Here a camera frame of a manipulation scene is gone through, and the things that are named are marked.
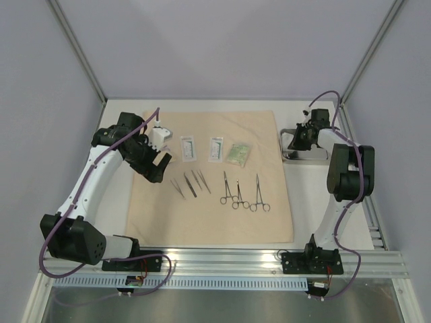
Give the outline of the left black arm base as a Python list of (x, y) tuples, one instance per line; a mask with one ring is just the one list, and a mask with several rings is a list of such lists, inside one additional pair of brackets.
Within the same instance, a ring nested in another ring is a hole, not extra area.
[(140, 250), (133, 257), (145, 256), (139, 260), (103, 261), (102, 271), (106, 272), (138, 272), (159, 273), (162, 265), (161, 250)]

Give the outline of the long pointed steel tweezers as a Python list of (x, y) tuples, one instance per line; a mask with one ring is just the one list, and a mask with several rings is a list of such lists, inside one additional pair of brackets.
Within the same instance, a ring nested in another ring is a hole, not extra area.
[(198, 175), (199, 175), (199, 177), (200, 177), (200, 179), (201, 179), (201, 181), (202, 181), (203, 185), (204, 185), (204, 186), (205, 186), (205, 188), (207, 189), (208, 193), (209, 193), (209, 194), (211, 194), (211, 191), (210, 191), (210, 189), (209, 189), (209, 186), (208, 186), (208, 184), (207, 184), (207, 182), (206, 182), (206, 179), (205, 179), (205, 177), (204, 177), (204, 175), (203, 175), (203, 173), (202, 173), (202, 171), (201, 171), (201, 170), (198, 170)]

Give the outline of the aluminium frame post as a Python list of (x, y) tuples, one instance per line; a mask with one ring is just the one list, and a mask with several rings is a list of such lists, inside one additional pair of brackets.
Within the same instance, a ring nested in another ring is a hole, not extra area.
[(349, 80), (343, 95), (341, 96), (341, 106), (344, 106), (347, 101), (349, 100), (350, 96), (353, 94), (357, 84), (361, 80), (363, 74), (367, 70), (368, 66), (370, 65), (372, 59), (374, 58), (375, 54), (377, 53), (379, 47), (383, 43), (386, 35), (388, 34), (389, 30), (391, 29), (391, 26), (397, 19), (398, 15), (400, 14), (401, 10), (403, 9), (403, 6), (406, 4), (405, 0), (395, 0), (392, 1), (392, 4), (388, 10), (388, 12), (385, 14), (383, 21), (381, 22), (380, 26), (378, 27), (378, 30), (376, 31), (375, 35), (373, 36), (370, 44), (368, 45), (364, 55), (362, 56), (358, 66), (356, 67), (356, 70), (354, 71), (354, 74), (352, 75), (351, 79)]
[(49, 6), (52, 14), (57, 20), (57, 23), (62, 30), (62, 33), (65, 35), (74, 55), (76, 56), (79, 64), (84, 70), (84, 73), (86, 74), (86, 77), (88, 78), (92, 89), (97, 95), (102, 106), (105, 107), (107, 103), (107, 97), (102, 90), (102, 86), (100, 85), (100, 82), (98, 81), (96, 74), (90, 65), (90, 62), (82, 49), (81, 44), (79, 43), (79, 40), (75, 35), (75, 32), (73, 31), (73, 28), (60, 4), (60, 1), (47, 0), (46, 4)]

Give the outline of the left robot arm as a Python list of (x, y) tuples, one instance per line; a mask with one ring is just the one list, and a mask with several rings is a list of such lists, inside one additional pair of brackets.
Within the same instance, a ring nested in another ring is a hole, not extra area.
[(106, 189), (122, 163), (127, 163), (148, 182), (160, 183), (172, 159), (162, 148), (173, 136), (160, 124), (159, 112), (148, 119), (122, 112), (116, 124), (98, 129), (91, 142), (88, 160), (67, 200), (54, 215), (40, 222), (44, 245), (41, 258), (95, 265), (117, 259), (127, 270), (137, 268), (141, 253), (131, 238), (106, 236), (95, 227), (95, 217)]

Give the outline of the green mesh packet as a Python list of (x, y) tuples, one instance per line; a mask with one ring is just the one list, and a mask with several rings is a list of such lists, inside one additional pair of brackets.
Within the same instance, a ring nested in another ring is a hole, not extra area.
[(226, 163), (245, 167), (252, 145), (247, 143), (233, 143), (225, 159)]

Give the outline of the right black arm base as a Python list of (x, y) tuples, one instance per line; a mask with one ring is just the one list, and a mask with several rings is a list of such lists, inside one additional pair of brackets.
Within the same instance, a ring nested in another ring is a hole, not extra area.
[(282, 271), (285, 275), (334, 275), (344, 274), (338, 250), (320, 252), (282, 252)]

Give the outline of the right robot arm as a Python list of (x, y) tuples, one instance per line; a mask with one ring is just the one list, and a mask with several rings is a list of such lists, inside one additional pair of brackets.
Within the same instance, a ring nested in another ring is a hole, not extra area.
[(326, 151), (329, 158), (327, 191), (329, 204), (318, 229), (315, 244), (324, 250), (341, 249), (341, 236), (354, 209), (374, 190), (375, 150), (359, 145), (333, 127), (326, 109), (311, 110), (298, 123), (290, 151)]

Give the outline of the beige cloth mat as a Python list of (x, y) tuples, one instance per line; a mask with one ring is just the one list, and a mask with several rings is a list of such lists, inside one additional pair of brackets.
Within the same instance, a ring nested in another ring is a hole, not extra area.
[[(127, 216), (126, 233), (146, 246), (240, 245), (291, 243), (294, 226), (290, 210), (284, 167), (279, 152), (275, 117), (270, 111), (257, 112), (163, 112), (161, 123), (173, 132), (168, 142), (175, 160), (169, 163), (163, 181), (152, 184), (135, 175)], [(197, 161), (183, 162), (182, 136), (194, 136)], [(208, 162), (209, 139), (224, 138), (223, 162)], [(233, 143), (247, 143), (252, 150), (245, 167), (226, 163)], [(201, 184), (199, 189), (191, 170)], [(211, 194), (203, 185), (201, 170)], [(185, 178), (186, 172), (197, 198)], [(224, 172), (230, 191), (249, 204), (256, 199), (259, 175), (263, 201), (271, 210), (232, 208), (232, 201), (220, 203), (224, 196)], [(175, 179), (185, 198), (170, 180)]]

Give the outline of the straight steel tweezers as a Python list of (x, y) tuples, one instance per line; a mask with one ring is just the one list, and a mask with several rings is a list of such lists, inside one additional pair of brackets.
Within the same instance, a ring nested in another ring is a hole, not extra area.
[(200, 190), (202, 190), (201, 184), (200, 184), (200, 182), (199, 182), (199, 180), (198, 180), (198, 178), (197, 178), (196, 173), (195, 173), (193, 170), (191, 170), (191, 173), (192, 173), (192, 175), (193, 175), (193, 177), (194, 177), (194, 179), (195, 179), (195, 181), (196, 181), (196, 183), (197, 183), (197, 185), (198, 185), (199, 189), (200, 189)]

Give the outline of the thin steel tweezers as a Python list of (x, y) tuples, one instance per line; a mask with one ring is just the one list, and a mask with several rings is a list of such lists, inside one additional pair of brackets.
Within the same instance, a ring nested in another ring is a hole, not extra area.
[(184, 196), (184, 194), (183, 194), (183, 192), (182, 192), (182, 190), (181, 190), (181, 188), (180, 188), (180, 186), (179, 186), (179, 184), (178, 184), (178, 182), (175, 179), (170, 180), (170, 182), (173, 185), (173, 187), (176, 189), (176, 191), (181, 195), (181, 197), (183, 199), (186, 199), (185, 196)]

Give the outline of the right aluminium frame post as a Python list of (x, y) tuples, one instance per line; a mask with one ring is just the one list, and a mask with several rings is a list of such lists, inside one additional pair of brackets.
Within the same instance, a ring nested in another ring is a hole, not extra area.
[(403, 9), (403, 6), (406, 4), (405, 0), (395, 0), (392, 1), (392, 4), (388, 10), (388, 12), (385, 14), (383, 21), (381, 22), (380, 26), (378, 27), (378, 30), (376, 31), (375, 35), (373, 36), (370, 44), (368, 45), (364, 55), (362, 56), (358, 66), (356, 67), (356, 70), (354, 71), (354, 74), (352, 75), (351, 79), (349, 80), (343, 95), (341, 96), (341, 106), (344, 106), (347, 101), (349, 100), (350, 96), (353, 94), (357, 84), (361, 80), (363, 74), (367, 70), (368, 66), (370, 65), (372, 59), (374, 58), (375, 54), (377, 53), (379, 47), (383, 43), (386, 35), (388, 34), (389, 30), (391, 29), (391, 26), (397, 19), (398, 15), (400, 14), (401, 10)]

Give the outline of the stainless steel tray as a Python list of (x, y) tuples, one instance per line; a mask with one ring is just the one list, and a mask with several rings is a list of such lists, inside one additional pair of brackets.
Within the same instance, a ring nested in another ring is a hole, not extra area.
[(294, 133), (294, 129), (282, 129), (279, 132), (279, 146), (281, 158), (284, 162), (301, 162), (305, 164), (327, 164), (329, 162), (328, 153), (316, 146), (312, 146), (312, 149), (307, 151), (290, 149), (289, 146), (294, 139)]

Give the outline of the aluminium mounting rail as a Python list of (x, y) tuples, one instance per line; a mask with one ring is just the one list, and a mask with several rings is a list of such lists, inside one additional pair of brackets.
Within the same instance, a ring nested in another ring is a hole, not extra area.
[[(141, 248), (161, 250), (161, 272), (172, 265), (176, 275), (269, 276), (285, 275), (282, 271), (282, 252), (302, 250), (240, 249), (240, 248)], [(408, 278), (409, 273), (400, 252), (360, 250), (359, 255), (341, 250), (339, 255), (344, 274), (340, 277)], [(324, 277), (326, 275), (290, 275)]]

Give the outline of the left steel hemostat forceps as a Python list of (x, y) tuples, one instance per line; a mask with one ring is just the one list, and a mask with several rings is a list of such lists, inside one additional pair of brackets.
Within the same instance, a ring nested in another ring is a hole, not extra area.
[(229, 200), (231, 200), (232, 202), (236, 202), (238, 200), (238, 197), (236, 195), (233, 195), (230, 191), (226, 172), (224, 172), (224, 189), (225, 194), (220, 198), (220, 203), (222, 205), (225, 205)]

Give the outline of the small middle hemostat forceps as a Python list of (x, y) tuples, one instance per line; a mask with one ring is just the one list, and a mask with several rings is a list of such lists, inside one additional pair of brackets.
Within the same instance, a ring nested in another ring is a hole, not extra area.
[(245, 201), (242, 198), (239, 180), (236, 181), (236, 188), (237, 188), (237, 195), (236, 195), (236, 200), (232, 202), (232, 208), (238, 209), (240, 206), (242, 206), (244, 209), (248, 209), (250, 207), (250, 204), (248, 201)]

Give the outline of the curved tip steel tweezers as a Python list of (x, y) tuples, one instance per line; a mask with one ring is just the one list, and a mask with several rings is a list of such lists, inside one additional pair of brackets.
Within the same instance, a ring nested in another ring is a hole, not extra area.
[(190, 180), (189, 180), (189, 178), (188, 178), (188, 176), (187, 176), (186, 172), (184, 172), (183, 176), (184, 176), (184, 178), (185, 178), (185, 182), (187, 183), (187, 186), (189, 187), (189, 189), (190, 189), (190, 191), (191, 191), (191, 193), (192, 193), (193, 197), (194, 197), (194, 198), (197, 198), (197, 194), (196, 194), (196, 192), (195, 192), (195, 189), (193, 188), (193, 186), (192, 186), (192, 184), (191, 184), (191, 182), (190, 182)]

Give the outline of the right long needle holder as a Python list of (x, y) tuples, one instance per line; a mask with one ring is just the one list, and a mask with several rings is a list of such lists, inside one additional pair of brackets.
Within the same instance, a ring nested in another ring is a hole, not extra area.
[(249, 209), (252, 212), (257, 212), (258, 208), (262, 208), (264, 212), (269, 212), (271, 210), (271, 206), (268, 203), (263, 201), (262, 193), (261, 193), (261, 185), (259, 180), (259, 175), (256, 175), (256, 199), (254, 203), (250, 204)]

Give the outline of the left aluminium frame post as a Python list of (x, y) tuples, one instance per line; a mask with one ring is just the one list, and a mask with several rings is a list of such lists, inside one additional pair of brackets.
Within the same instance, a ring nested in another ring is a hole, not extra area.
[(82, 49), (81, 44), (79, 43), (79, 40), (75, 35), (75, 32), (73, 31), (73, 28), (60, 4), (60, 1), (47, 0), (46, 4), (49, 6), (52, 14), (57, 20), (57, 23), (62, 30), (62, 33), (65, 35), (74, 55), (76, 56), (79, 64), (84, 70), (84, 73), (86, 74), (86, 77), (88, 78), (92, 89), (97, 95), (102, 106), (105, 107), (107, 103), (107, 97), (102, 90), (102, 86), (100, 85), (100, 82), (98, 81), (96, 74), (90, 65), (90, 62)]

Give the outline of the suture packet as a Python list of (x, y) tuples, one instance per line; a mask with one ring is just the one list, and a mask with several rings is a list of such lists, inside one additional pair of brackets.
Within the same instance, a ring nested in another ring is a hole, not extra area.
[(180, 146), (183, 162), (197, 161), (194, 136), (182, 136), (180, 138)]
[(208, 162), (222, 163), (223, 162), (223, 150), (224, 150), (224, 138), (223, 137), (211, 137), (209, 139)]

